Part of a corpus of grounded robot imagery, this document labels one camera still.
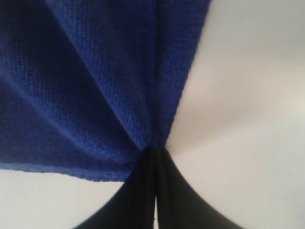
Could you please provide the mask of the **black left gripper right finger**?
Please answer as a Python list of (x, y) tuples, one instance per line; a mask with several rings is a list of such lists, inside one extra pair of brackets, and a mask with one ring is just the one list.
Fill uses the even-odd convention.
[(188, 184), (169, 152), (155, 152), (160, 229), (237, 229), (238, 225), (207, 204)]

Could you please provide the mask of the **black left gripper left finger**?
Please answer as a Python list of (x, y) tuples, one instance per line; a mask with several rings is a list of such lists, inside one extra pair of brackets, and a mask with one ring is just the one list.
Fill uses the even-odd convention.
[(153, 229), (155, 157), (145, 149), (122, 187), (78, 229)]

